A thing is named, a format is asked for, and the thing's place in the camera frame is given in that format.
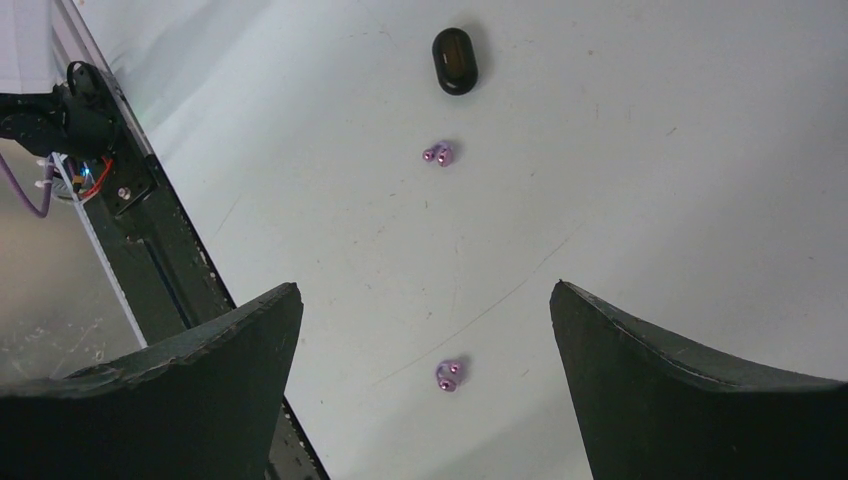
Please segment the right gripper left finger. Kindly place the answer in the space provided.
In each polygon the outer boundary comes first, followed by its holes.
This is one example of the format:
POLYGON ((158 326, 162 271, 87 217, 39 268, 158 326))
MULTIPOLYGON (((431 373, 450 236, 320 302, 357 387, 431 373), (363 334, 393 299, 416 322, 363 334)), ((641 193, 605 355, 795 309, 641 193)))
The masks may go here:
POLYGON ((300 331, 281 284, 155 345, 1 389, 5 479, 260 479, 300 331))

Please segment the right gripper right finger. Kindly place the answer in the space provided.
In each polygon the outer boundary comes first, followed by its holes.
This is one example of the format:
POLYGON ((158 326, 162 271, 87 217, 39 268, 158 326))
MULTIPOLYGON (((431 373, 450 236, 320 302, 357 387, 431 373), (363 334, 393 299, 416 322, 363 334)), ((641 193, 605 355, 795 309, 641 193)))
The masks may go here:
POLYGON ((843 479, 847 385, 745 360, 555 285, 552 327, 597 479, 843 479))

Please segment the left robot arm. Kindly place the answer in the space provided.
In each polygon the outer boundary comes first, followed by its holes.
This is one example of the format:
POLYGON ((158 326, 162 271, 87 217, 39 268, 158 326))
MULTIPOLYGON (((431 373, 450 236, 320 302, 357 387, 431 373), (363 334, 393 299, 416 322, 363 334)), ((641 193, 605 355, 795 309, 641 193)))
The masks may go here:
POLYGON ((38 157, 40 206, 99 200, 119 217, 160 185, 158 160, 75 1, 1 4, 1 136, 38 157))

